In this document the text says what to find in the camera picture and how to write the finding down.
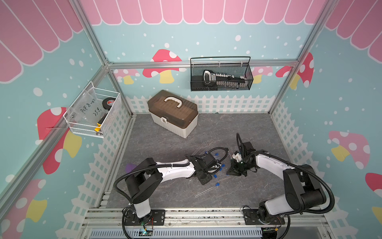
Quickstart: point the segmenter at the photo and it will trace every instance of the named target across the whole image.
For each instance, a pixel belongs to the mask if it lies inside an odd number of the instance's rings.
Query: wall-mounted basket
[[[191,58],[191,91],[250,90],[253,82],[250,59],[251,57]],[[206,80],[208,76],[205,71],[211,73],[210,81]]]
[[[104,99],[110,97],[115,98],[110,110],[101,109],[99,105],[102,105]],[[121,96],[118,92],[95,88],[93,82],[89,82],[77,99],[67,108],[63,117],[73,133],[104,138],[121,106]],[[97,122],[102,116],[104,119],[99,126]]]

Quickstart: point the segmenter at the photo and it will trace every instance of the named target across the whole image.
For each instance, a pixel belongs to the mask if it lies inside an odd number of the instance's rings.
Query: black mounting bracket
[[[264,225],[260,220],[259,220],[259,215],[258,215],[258,209],[243,209],[243,214],[244,214],[244,221],[246,225]],[[271,221],[267,225],[284,225],[285,220],[283,217],[275,217],[273,221]]]
[[[153,226],[163,226],[165,224],[165,210],[151,210],[151,213],[153,217]],[[137,214],[133,213],[131,210],[128,210],[123,224],[125,226],[141,226],[141,220],[137,217]]]

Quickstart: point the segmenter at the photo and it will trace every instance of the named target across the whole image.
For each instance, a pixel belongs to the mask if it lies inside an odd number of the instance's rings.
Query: white plastic box
[[[182,97],[162,90],[147,103],[155,123],[183,138],[197,125],[197,105]]]

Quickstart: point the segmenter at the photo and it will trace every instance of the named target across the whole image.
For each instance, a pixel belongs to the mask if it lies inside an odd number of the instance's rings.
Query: vent grille
[[[126,228],[134,238],[254,238],[261,237],[261,228],[155,228],[152,236],[139,236],[139,228]],[[126,238],[122,229],[93,229],[89,239]]]

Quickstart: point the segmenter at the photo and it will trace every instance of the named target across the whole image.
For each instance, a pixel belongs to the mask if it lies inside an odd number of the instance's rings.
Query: gray floor
[[[265,149],[274,155],[288,159],[280,137],[268,114],[199,114],[197,126],[186,138],[182,138],[155,124],[148,114],[137,116],[125,155],[118,171],[118,177],[125,174],[128,163],[138,165],[152,157],[159,162],[174,162],[193,154],[196,149],[228,147],[237,150],[236,133],[243,142],[250,141],[255,149]],[[219,171],[206,185],[195,177],[174,179],[161,183],[150,197],[151,208],[163,207],[219,207],[258,206],[259,202],[284,193],[283,181],[274,174],[259,169],[248,176],[227,176],[226,167]],[[219,182],[220,186],[198,197],[194,195]],[[124,181],[119,188],[127,191]],[[124,208],[128,201],[115,191],[111,192],[107,208]]]

